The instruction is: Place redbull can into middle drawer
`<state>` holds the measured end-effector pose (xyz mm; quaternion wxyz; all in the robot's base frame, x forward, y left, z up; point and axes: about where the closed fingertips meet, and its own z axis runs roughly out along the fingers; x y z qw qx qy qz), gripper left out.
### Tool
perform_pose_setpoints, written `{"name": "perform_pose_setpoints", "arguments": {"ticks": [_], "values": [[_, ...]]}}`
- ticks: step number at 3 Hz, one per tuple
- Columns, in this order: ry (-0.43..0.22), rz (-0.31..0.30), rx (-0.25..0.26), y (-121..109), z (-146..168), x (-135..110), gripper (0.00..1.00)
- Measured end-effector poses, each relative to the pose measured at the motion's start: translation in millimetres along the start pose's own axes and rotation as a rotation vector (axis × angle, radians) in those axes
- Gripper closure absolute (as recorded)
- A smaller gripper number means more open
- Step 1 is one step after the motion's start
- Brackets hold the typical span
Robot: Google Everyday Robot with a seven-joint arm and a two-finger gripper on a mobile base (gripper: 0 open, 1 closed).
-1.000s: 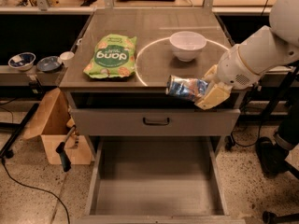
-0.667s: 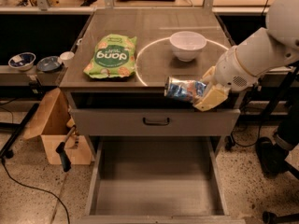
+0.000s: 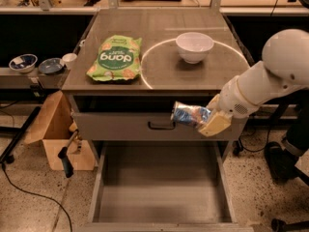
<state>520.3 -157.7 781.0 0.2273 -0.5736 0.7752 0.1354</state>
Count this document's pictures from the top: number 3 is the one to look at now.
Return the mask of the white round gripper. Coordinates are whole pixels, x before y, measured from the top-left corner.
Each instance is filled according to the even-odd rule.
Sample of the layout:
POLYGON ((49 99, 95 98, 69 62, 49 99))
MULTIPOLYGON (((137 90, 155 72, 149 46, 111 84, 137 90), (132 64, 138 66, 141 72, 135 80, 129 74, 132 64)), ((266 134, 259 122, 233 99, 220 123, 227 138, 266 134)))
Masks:
POLYGON ((203 136, 214 136, 229 128, 232 116, 237 119, 245 118, 259 109, 258 105, 252 104, 245 98, 238 81, 237 75, 208 103, 207 109, 212 111, 211 116, 198 129, 203 136))

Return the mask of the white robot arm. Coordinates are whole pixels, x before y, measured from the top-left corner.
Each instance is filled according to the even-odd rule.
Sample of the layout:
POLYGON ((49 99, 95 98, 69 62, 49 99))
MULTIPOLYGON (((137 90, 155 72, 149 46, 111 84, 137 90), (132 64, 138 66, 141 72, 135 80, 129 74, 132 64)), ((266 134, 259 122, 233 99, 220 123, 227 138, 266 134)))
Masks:
POLYGON ((233 77, 207 105, 211 111, 198 132, 214 136, 256 112, 262 104, 309 86, 309 33, 287 29, 270 37, 262 60, 233 77))

